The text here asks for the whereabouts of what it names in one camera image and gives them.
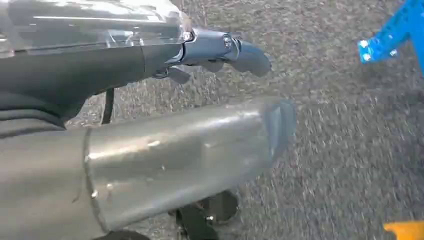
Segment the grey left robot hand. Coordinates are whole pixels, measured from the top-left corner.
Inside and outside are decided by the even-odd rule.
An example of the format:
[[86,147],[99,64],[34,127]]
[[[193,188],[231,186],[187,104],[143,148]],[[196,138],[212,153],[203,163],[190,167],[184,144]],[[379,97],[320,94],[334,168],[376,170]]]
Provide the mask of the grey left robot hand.
[[0,3],[0,237],[95,238],[213,196],[271,165],[296,129],[278,96],[67,129],[91,96],[181,66],[263,77],[268,57],[192,27],[169,0]]

